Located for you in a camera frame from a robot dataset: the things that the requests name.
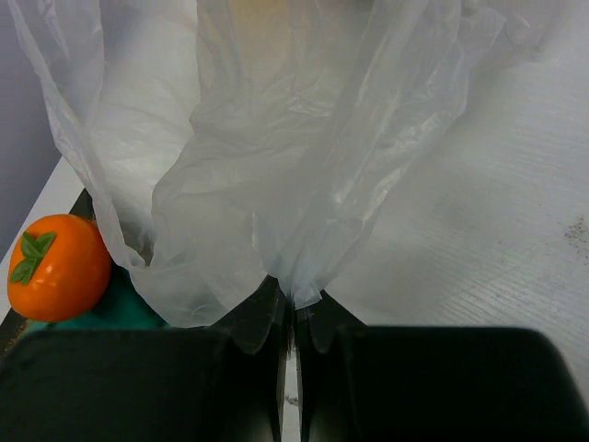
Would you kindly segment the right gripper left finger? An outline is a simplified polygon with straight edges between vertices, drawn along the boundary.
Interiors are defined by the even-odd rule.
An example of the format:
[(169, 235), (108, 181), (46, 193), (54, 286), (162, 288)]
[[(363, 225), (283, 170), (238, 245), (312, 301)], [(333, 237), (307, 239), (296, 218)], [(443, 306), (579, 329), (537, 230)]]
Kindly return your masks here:
[(1, 437), (278, 441), (287, 316), (268, 277), (208, 327), (27, 334), (1, 362)]

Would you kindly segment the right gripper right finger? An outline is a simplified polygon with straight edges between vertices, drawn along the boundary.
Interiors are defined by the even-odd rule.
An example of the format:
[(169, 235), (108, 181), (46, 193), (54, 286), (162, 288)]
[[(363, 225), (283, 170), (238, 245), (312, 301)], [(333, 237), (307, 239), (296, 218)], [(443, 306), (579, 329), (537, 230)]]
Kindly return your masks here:
[(295, 314), (305, 441), (584, 441), (557, 347), (514, 327), (375, 326), (324, 295)]

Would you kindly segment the orange fake persimmon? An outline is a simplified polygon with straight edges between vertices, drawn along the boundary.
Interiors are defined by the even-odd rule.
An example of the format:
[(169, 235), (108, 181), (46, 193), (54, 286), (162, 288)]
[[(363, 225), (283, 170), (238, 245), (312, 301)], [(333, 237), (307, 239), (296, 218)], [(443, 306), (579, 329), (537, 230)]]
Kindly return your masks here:
[(17, 240), (8, 266), (7, 298), (29, 320), (71, 320), (97, 305), (110, 273), (110, 254), (91, 221), (47, 215)]

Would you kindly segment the translucent white plastic bag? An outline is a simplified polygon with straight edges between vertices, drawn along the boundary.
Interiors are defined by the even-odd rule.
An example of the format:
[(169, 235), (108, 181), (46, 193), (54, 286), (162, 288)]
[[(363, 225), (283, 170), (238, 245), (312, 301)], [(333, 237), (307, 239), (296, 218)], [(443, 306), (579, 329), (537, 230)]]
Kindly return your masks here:
[(13, 1), (57, 149), (168, 324), (275, 277), (298, 308), (354, 260), (484, 61), (553, 1)]

